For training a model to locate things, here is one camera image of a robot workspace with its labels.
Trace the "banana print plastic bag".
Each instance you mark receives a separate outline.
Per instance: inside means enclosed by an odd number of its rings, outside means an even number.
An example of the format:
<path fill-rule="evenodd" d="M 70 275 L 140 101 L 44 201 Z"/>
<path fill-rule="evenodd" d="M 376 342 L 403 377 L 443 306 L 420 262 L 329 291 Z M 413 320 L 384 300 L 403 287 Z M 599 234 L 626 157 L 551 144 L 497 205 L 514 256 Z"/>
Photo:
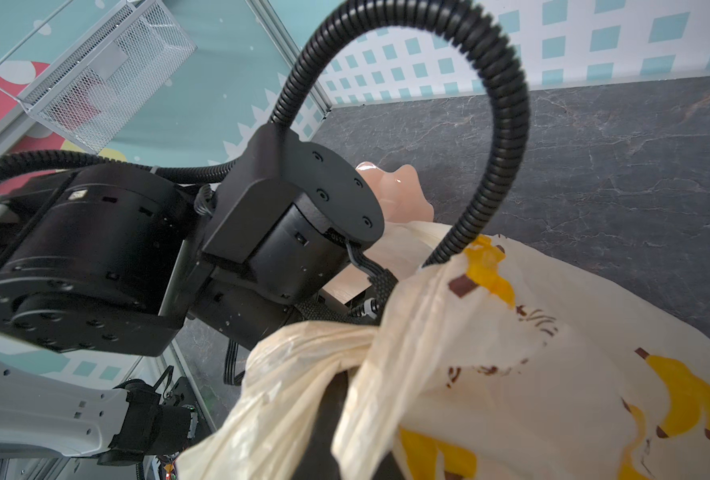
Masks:
<path fill-rule="evenodd" d="M 391 225 L 372 247 L 399 280 L 380 325 L 303 321 L 262 340 L 180 477 L 290 478 L 349 372 L 323 447 L 344 479 L 388 454 L 408 479 L 710 479 L 709 338 L 500 235 L 423 267 L 445 232 Z"/>

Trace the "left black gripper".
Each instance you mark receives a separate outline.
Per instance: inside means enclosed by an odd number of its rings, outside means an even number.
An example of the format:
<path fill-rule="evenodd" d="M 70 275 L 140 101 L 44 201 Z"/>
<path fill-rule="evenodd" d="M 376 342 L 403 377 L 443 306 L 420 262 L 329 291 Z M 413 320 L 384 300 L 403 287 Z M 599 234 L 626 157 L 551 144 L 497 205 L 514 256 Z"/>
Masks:
<path fill-rule="evenodd" d="M 377 323 L 377 319 L 367 315 L 362 306 L 352 311 L 324 291 L 300 303 L 284 305 L 253 290 L 217 280 L 205 286 L 189 308 L 189 315 L 248 350 L 277 330 L 303 321 L 354 325 Z"/>

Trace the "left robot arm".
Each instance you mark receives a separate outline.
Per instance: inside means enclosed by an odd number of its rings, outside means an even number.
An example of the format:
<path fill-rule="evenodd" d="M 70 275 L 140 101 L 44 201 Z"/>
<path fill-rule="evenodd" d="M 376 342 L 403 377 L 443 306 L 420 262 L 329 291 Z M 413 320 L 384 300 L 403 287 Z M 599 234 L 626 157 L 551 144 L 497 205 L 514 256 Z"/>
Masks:
<path fill-rule="evenodd" d="M 194 318 L 245 348 L 345 321 L 324 286 L 383 235 L 366 180 L 269 123 L 236 160 L 153 168 L 0 157 L 0 334 L 64 353 L 156 357 Z"/>

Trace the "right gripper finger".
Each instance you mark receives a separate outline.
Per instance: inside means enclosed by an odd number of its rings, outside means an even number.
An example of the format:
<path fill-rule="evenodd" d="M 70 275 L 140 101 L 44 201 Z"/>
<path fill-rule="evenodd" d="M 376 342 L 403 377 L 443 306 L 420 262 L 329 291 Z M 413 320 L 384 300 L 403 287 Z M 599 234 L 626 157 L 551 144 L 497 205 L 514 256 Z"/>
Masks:
<path fill-rule="evenodd" d="M 348 373 L 334 376 L 317 408 L 308 446 L 292 476 L 293 480 L 335 480 L 339 466 L 331 443 L 339 423 L 349 386 Z"/>

